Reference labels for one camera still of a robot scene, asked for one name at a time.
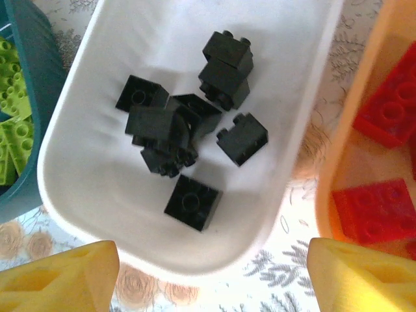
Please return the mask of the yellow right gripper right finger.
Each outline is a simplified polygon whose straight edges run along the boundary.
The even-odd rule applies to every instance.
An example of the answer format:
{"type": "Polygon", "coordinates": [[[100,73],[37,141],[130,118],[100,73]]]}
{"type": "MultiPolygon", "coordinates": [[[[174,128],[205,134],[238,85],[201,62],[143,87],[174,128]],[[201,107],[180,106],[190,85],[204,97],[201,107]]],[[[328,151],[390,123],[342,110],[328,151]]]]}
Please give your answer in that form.
{"type": "Polygon", "coordinates": [[[415,310],[413,260],[313,238],[307,270],[321,311],[415,310]]]}

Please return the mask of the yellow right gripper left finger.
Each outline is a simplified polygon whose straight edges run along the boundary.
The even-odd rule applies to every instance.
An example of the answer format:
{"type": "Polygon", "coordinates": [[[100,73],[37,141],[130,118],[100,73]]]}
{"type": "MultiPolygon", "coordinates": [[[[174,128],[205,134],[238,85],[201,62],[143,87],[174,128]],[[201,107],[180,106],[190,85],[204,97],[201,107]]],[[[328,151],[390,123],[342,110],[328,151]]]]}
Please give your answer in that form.
{"type": "Polygon", "coordinates": [[[1,272],[1,311],[109,311],[120,261],[102,240],[1,272]]]}

